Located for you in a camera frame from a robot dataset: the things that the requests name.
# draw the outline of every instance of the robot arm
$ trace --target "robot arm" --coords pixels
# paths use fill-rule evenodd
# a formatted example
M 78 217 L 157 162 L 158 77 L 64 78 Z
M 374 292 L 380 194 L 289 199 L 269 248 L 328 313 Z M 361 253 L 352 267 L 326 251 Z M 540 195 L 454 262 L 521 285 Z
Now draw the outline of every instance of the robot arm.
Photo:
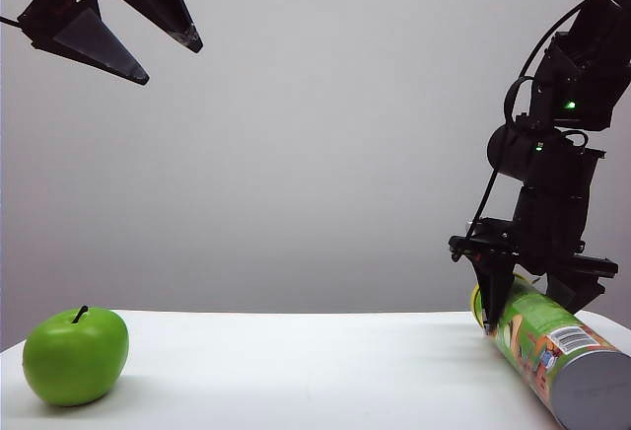
M 615 263 L 581 255 L 590 185 L 604 153 L 587 148 L 579 129 L 609 127 L 631 82 L 630 59 L 631 0 L 586 0 L 572 28 L 554 36 L 534 77 L 521 77 L 509 91 L 506 124 L 487 154 L 494 175 L 524 183 L 513 220 L 476 218 L 465 238 L 450 239 L 454 260 L 465 255 L 473 265 L 487 331 L 504 309 L 516 264 L 547 274 L 546 294 L 571 313 L 604 292 L 600 277 L 617 273 Z M 529 113 L 513 120 L 517 89 L 527 79 Z M 579 146 L 568 137 L 577 134 L 584 138 Z
M 124 1 L 188 49 L 201 50 L 201 39 L 183 0 Z M 34 48 L 141 85 L 149 80 L 142 66 L 102 21 L 97 0 L 33 0 L 13 25 L 33 41 Z

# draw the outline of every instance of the white backdrop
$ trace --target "white backdrop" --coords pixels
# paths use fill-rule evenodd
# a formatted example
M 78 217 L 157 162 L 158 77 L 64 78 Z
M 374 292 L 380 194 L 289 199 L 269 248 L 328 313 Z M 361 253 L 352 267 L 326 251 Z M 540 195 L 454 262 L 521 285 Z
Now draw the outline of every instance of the white backdrop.
M 16 17 L 30 0 L 4 0 Z M 139 87 L 3 29 L 3 346 L 81 304 L 198 311 L 462 310 L 453 264 L 486 144 L 532 46 L 579 0 L 186 0 L 198 55 L 120 0 Z M 631 103 L 593 136 L 592 310 L 631 324 Z M 500 179 L 486 213 L 510 218 Z

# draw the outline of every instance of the silver can bottom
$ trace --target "silver can bottom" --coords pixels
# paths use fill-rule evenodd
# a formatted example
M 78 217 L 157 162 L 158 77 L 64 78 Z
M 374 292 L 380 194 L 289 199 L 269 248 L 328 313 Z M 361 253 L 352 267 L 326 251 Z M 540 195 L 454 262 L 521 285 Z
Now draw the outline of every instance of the silver can bottom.
M 568 430 L 631 430 L 631 357 L 616 351 L 578 356 L 556 375 L 550 405 Z

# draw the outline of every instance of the chip can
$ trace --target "chip can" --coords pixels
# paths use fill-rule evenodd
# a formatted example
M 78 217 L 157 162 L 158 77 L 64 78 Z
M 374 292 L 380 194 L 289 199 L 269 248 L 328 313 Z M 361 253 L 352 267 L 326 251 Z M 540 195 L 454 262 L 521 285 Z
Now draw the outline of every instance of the chip can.
M 631 430 L 631 357 L 520 276 L 490 337 L 566 429 Z

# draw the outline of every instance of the white table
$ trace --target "white table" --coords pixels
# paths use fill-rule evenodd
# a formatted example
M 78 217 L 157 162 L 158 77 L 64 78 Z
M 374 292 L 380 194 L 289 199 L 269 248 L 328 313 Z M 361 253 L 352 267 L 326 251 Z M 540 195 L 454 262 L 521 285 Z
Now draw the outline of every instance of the white table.
M 119 313 L 129 359 L 91 404 L 44 404 L 24 343 L 2 353 L 2 430 L 560 428 L 470 313 Z M 579 316 L 631 353 L 630 330 Z

